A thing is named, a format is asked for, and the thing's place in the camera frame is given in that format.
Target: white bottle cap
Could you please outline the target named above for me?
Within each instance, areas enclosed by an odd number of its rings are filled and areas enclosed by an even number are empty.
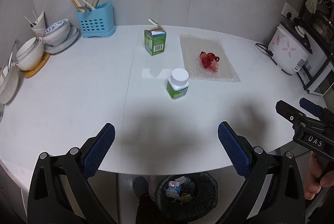
[[[187,84],[189,74],[184,69],[174,69],[170,77],[171,82],[176,86],[184,86]]]

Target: rice cooker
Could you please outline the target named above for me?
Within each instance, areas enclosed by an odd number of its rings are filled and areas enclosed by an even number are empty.
[[[281,21],[268,46],[277,67],[287,74],[296,74],[312,54],[310,42],[301,26]]]

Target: white table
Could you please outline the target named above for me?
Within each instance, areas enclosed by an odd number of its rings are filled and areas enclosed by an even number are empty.
[[[41,152],[65,154],[106,122],[115,126],[116,139],[101,170],[167,175],[231,165],[218,140],[222,121],[269,152],[293,136],[292,125],[275,111],[277,101],[298,108],[306,97],[325,106],[322,97],[303,90],[296,75],[286,75],[258,51],[254,41],[166,27],[165,52],[151,57],[144,48],[145,28],[120,26],[110,38],[79,38],[24,79],[4,110],[0,159],[27,189]],[[189,80],[187,95],[172,100],[166,82],[172,69],[184,68],[183,33],[220,37],[241,82]]]

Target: screw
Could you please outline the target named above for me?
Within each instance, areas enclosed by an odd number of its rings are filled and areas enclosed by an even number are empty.
[[[70,150],[70,154],[72,154],[72,155],[76,155],[78,152],[79,152],[78,148],[71,148],[71,150]]]
[[[255,147],[254,148],[254,151],[257,153],[257,154],[261,154],[263,153],[263,149],[261,147]]]
[[[292,152],[289,152],[289,151],[287,151],[286,153],[285,153],[285,155],[288,157],[288,158],[293,158],[293,154],[292,154]]]
[[[41,154],[39,155],[39,157],[40,157],[41,159],[45,159],[45,158],[47,157],[46,152],[41,153]]]

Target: wall socket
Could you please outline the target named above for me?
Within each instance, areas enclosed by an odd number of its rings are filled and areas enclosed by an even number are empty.
[[[286,2],[281,14],[287,18],[288,13],[291,13],[291,18],[290,18],[291,20],[297,18],[299,15],[298,12],[290,4]]]

